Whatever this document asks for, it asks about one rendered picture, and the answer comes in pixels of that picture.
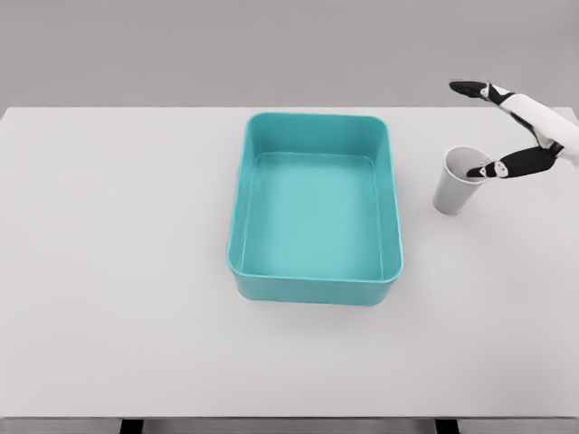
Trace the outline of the teal plastic basket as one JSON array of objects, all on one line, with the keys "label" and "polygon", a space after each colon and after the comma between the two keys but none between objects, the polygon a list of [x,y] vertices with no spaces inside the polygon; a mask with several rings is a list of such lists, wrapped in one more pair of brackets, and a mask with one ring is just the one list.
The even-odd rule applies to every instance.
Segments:
[{"label": "teal plastic basket", "polygon": [[382,302],[403,271],[387,124],[357,114],[251,116],[226,261],[250,300]]}]

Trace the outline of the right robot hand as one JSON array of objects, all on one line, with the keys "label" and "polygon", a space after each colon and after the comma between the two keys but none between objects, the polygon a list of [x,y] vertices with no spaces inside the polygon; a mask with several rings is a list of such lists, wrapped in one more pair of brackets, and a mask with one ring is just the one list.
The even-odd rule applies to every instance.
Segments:
[{"label": "right robot hand", "polygon": [[470,99],[494,105],[535,139],[536,144],[484,165],[469,168],[468,178],[511,179],[546,172],[559,160],[579,175],[579,125],[524,93],[507,90],[489,81],[452,80],[449,88]]}]

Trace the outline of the white paper cup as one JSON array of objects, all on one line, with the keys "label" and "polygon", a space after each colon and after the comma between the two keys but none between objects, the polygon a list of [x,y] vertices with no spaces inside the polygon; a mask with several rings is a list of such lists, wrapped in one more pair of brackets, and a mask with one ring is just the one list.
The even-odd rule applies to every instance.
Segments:
[{"label": "white paper cup", "polygon": [[471,196],[487,182],[486,178],[468,177],[467,172],[489,162],[489,156],[474,147],[456,146],[447,150],[432,199],[434,208],[446,215],[460,213]]}]

